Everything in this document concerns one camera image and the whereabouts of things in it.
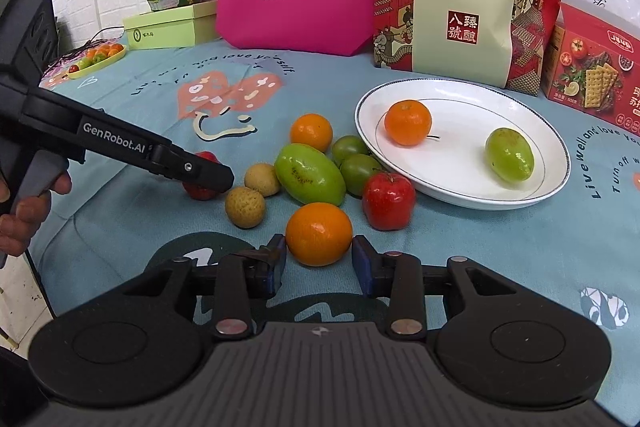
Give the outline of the person's left hand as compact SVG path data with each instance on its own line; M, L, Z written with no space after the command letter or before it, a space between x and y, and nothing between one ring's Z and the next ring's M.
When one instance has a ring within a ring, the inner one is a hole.
M23 199L17 204L14 213L1 216L0 249L2 254L18 257L24 254L32 236L49 216L51 193L65 195L72 189L72 179L67 172L61 174L51 190L37 197Z

